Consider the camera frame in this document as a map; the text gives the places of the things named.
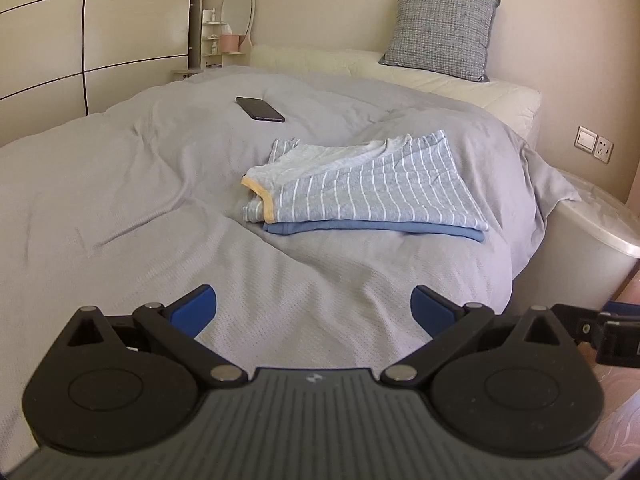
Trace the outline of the cream bed headboard cushion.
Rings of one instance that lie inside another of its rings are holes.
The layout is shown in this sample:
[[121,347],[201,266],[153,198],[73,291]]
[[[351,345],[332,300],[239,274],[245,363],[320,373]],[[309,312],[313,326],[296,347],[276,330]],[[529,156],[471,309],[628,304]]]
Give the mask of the cream bed headboard cushion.
[[494,115],[536,146],[540,133],[542,94],[501,80],[474,82],[428,70],[387,66],[382,54],[359,50],[322,50],[261,44],[250,52],[250,66],[276,73],[325,73],[375,79],[424,93],[473,104]]

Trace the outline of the light blue t-shirt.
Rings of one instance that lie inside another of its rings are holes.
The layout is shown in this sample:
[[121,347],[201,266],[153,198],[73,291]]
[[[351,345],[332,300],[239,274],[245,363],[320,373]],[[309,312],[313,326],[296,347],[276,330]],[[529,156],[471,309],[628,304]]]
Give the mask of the light blue t-shirt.
[[402,234],[436,234],[462,237],[474,242],[483,243],[485,234],[477,229],[464,226],[450,226],[428,222],[384,222],[364,220],[324,220],[306,222],[264,222],[262,229],[271,234],[290,236],[314,231],[388,231]]

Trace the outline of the grey white striped shirt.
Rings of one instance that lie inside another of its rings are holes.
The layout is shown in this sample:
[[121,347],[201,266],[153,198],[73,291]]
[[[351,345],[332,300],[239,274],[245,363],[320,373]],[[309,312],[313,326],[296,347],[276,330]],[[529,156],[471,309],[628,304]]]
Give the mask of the grey white striped shirt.
[[315,223],[386,230],[405,224],[482,240],[489,229],[443,131],[336,148],[278,139],[268,162],[247,170],[242,185],[253,194],[245,221],[279,231]]

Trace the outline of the pink cup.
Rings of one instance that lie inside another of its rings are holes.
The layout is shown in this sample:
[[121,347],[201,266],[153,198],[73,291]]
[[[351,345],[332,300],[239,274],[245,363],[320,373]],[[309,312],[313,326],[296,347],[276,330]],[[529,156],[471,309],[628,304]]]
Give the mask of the pink cup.
[[218,38],[218,52],[232,54],[241,49],[241,36],[235,34],[221,34]]

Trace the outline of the black smartphone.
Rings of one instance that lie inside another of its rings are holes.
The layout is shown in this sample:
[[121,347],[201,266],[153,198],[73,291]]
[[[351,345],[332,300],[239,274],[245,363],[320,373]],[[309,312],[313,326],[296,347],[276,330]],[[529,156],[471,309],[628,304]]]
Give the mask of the black smartphone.
[[258,122],[285,122],[285,118],[269,103],[262,99],[238,96],[235,103],[253,120]]

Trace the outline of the white round side table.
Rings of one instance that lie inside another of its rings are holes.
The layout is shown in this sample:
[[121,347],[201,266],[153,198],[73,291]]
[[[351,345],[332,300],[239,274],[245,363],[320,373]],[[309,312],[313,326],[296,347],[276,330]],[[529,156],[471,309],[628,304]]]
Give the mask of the white round side table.
[[506,313],[555,304],[599,311],[639,260],[639,218],[594,184],[563,176],[580,200],[563,200],[549,214],[544,240],[513,282]]

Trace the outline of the white sliding wardrobe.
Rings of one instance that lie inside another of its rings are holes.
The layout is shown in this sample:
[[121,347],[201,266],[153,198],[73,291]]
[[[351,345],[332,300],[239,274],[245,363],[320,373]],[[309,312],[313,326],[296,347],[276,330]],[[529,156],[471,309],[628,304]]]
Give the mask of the white sliding wardrobe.
[[202,0],[1,0],[1,142],[197,66],[201,10]]

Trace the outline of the grey checked pillow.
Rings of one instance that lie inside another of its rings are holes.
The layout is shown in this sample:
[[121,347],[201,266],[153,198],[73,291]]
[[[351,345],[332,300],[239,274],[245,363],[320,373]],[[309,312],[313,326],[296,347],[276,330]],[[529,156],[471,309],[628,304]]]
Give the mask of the grey checked pillow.
[[492,25],[501,0],[398,0],[387,66],[487,82]]

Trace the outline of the small cosmetics shelf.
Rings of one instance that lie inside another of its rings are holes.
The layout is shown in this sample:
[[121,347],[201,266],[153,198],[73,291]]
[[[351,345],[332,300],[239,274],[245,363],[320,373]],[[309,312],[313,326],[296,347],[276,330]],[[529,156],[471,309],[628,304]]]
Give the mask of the small cosmetics shelf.
[[216,18],[215,9],[205,9],[202,11],[201,24],[201,68],[219,68],[240,62],[244,55],[242,47],[239,52],[232,54],[221,54],[218,52],[218,38],[221,34],[232,34],[230,25],[223,20]]

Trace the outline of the oval vanity mirror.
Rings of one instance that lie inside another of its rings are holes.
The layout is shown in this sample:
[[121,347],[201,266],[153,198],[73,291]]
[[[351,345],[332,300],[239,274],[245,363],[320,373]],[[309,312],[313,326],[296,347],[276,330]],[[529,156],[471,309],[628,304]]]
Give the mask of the oval vanity mirror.
[[232,34],[241,35],[242,51],[250,44],[255,15],[255,0],[222,0],[220,19],[226,21]]

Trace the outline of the beige wall power socket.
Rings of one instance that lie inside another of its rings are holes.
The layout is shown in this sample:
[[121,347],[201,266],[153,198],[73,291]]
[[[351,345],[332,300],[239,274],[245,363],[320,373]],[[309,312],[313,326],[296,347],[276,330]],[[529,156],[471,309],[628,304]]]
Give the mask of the beige wall power socket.
[[604,164],[610,161],[614,144],[604,136],[597,136],[597,142],[594,146],[593,157]]

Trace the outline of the white bed duvet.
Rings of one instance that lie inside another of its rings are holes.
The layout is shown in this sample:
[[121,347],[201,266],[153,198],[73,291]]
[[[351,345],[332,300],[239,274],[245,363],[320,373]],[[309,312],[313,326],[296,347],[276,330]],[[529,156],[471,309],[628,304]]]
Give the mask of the white bed duvet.
[[[258,122],[235,99],[285,122]],[[489,229],[483,243],[395,232],[277,236],[243,218],[241,183],[278,139],[349,146],[443,131]],[[346,76],[229,67],[139,93],[1,151],[1,467],[34,449],[23,390],[73,313],[128,314],[215,289],[201,342],[258,366],[382,370],[427,340],[424,284],[502,311],[576,190],[494,116]]]

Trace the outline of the beige wall switch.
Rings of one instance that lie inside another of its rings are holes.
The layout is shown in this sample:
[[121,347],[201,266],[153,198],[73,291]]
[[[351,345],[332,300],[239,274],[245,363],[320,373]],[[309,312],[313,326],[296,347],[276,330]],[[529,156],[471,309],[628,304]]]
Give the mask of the beige wall switch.
[[584,126],[579,126],[576,138],[574,141],[574,147],[579,148],[589,154],[594,152],[598,142],[598,135]]

